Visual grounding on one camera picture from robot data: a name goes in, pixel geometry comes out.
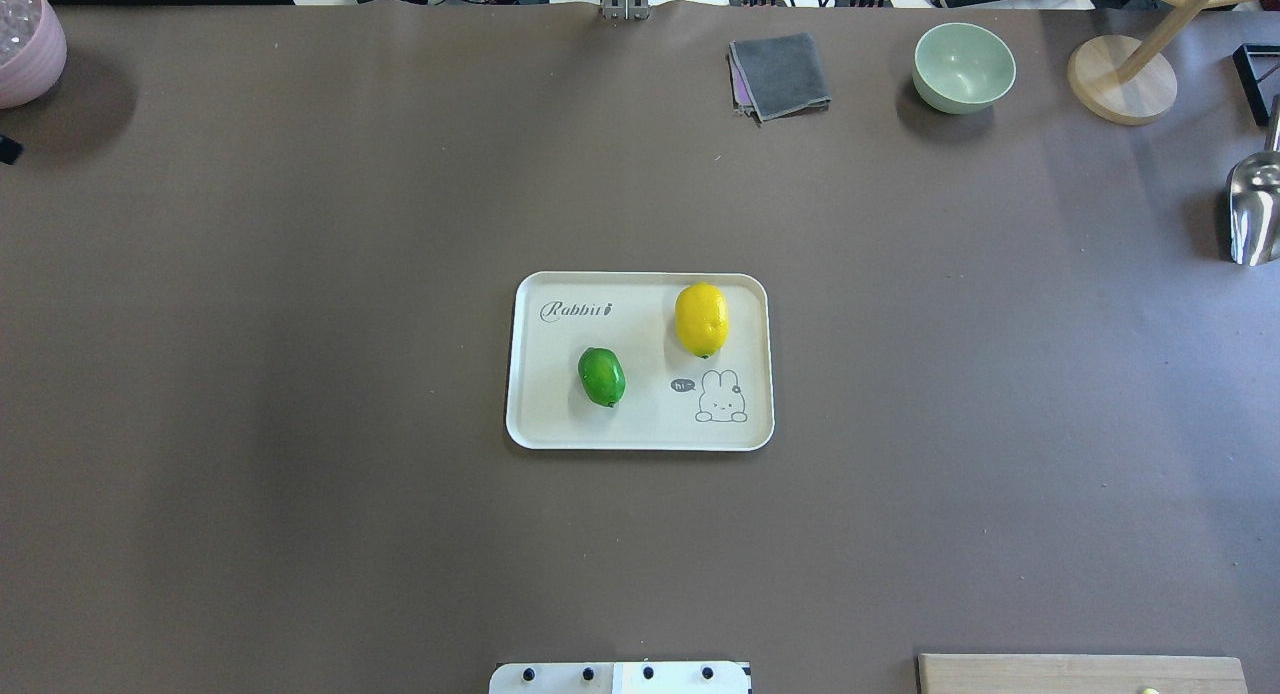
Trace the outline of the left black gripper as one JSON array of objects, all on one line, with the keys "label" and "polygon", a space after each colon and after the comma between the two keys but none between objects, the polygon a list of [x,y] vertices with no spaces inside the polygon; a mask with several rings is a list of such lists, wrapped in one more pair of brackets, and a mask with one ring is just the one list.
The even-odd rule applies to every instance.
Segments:
[{"label": "left black gripper", "polygon": [[14,141],[8,134],[0,134],[0,163],[13,165],[23,155],[23,143]]}]

